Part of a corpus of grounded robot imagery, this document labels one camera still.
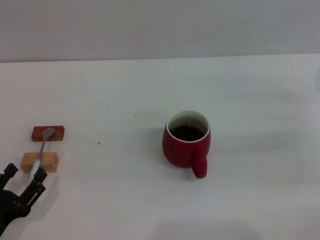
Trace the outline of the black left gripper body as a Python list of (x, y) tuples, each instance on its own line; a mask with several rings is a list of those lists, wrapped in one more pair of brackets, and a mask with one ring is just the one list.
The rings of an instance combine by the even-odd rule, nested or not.
[(28, 215), (27, 206), (9, 190), (0, 190), (0, 227), (6, 228), (13, 220)]

